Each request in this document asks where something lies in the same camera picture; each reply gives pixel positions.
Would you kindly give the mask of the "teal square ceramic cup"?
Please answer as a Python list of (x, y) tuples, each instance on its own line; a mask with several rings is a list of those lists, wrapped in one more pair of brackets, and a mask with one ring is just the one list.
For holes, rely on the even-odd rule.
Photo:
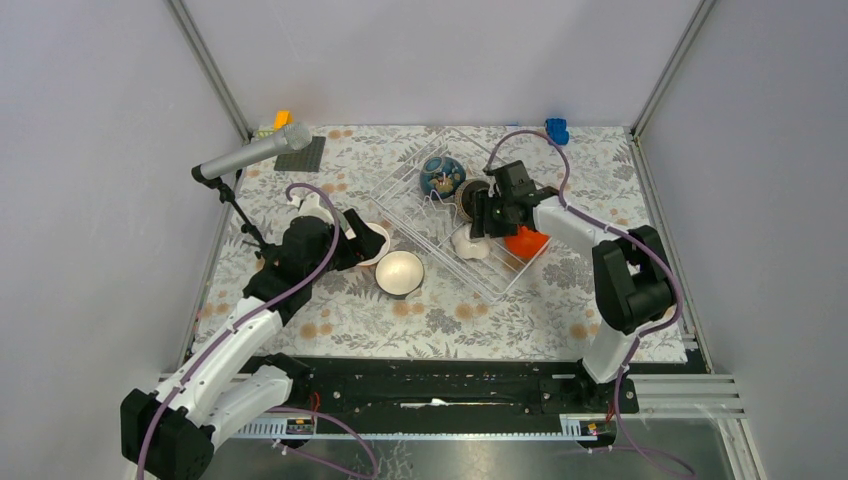
[(386, 254), (375, 269), (375, 280), (387, 295), (403, 299), (418, 290), (424, 280), (425, 270), (421, 259), (408, 251)]

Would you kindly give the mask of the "celadon green ceramic bowl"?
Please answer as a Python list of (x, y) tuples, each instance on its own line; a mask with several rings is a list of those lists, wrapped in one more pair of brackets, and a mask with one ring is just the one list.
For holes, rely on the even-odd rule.
[(336, 214), (337, 214), (337, 217), (338, 217), (338, 220), (339, 220), (340, 228), (344, 231), (349, 229), (350, 224), (349, 224), (349, 221), (347, 220), (345, 214), (340, 210), (336, 210)]

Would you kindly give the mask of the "black bowl patterned rim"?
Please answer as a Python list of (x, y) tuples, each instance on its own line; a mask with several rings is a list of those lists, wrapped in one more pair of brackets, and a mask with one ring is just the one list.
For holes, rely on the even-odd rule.
[(457, 189), (454, 198), (458, 215), (468, 223), (473, 221), (473, 201), (478, 191), (488, 193), (490, 184), (483, 179), (467, 179)]

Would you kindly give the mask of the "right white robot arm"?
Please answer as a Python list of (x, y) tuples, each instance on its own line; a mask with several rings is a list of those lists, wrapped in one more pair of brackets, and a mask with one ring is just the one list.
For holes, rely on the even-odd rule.
[(623, 231), (570, 205), (554, 187), (540, 187), (516, 161), (488, 171), (492, 184), (459, 196), (477, 240), (506, 238), (521, 228), (546, 235), (590, 259), (601, 326), (582, 358), (587, 375), (573, 386), (575, 402), (597, 412), (613, 398), (610, 383), (625, 370), (641, 334), (660, 326), (680, 298), (658, 232)]

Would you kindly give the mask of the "dark blue floral bowl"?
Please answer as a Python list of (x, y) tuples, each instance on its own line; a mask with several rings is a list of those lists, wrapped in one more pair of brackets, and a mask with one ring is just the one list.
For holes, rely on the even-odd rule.
[(419, 172), (419, 187), (427, 198), (452, 197), (466, 180), (464, 166), (450, 156), (431, 157)]

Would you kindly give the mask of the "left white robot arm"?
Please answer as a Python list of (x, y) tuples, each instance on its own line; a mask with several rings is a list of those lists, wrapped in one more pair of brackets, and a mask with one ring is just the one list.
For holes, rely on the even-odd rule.
[(384, 249), (385, 237), (354, 210), (343, 217), (345, 226), (314, 215), (294, 218), (281, 244), (262, 252), (263, 267), (211, 339), (153, 391), (134, 389), (123, 399), (120, 449), (140, 475), (197, 479), (216, 450), (263, 412), (318, 405), (311, 368), (285, 354), (264, 357), (250, 377), (231, 382), (311, 300), (325, 273), (355, 267)]

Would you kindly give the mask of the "white flower-shaped bowl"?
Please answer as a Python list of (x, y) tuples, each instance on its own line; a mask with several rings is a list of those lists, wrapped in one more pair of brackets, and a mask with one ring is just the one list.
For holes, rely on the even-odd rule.
[(459, 227), (451, 235), (451, 243), (455, 254), (463, 260), (482, 260), (491, 253), (490, 243), (485, 237), (471, 237), (470, 224)]

